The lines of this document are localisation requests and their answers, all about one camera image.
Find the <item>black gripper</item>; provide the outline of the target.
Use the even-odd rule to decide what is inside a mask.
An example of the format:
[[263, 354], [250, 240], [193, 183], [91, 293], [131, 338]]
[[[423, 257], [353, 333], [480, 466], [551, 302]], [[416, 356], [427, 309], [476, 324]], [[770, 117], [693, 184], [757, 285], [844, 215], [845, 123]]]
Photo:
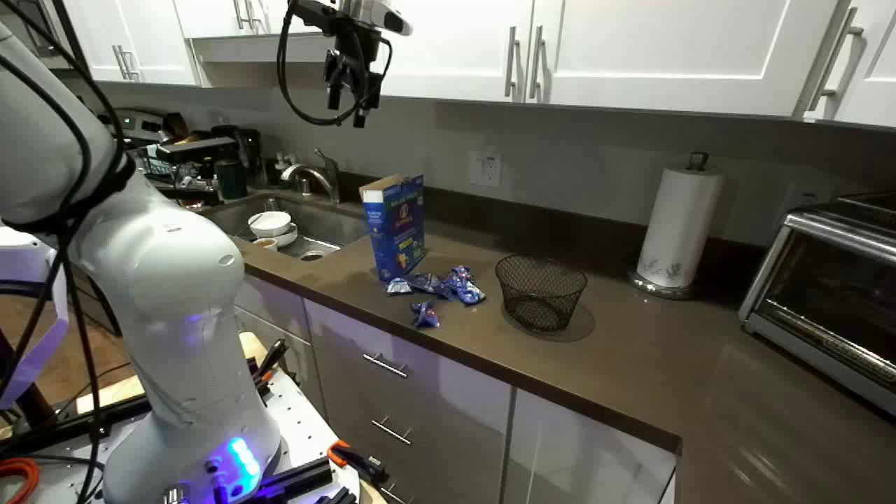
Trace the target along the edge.
[[372, 71], [385, 37], [378, 27], [361, 26], [347, 15], [337, 15], [326, 22], [326, 33], [337, 44], [326, 55], [327, 110], [340, 110], [341, 92], [351, 89], [360, 99], [353, 127], [368, 127], [368, 99], [381, 95], [385, 75]]

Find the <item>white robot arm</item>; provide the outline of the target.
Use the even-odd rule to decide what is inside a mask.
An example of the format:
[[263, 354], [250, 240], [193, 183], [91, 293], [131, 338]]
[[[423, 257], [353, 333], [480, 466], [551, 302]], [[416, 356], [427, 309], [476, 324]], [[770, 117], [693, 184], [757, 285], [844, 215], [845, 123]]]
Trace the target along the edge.
[[17, 37], [0, 39], [0, 58], [0, 218], [102, 285], [150, 398], [150, 414], [110, 454], [103, 498], [252, 498], [284, 433], [238, 342], [241, 250], [137, 174], [124, 138]]

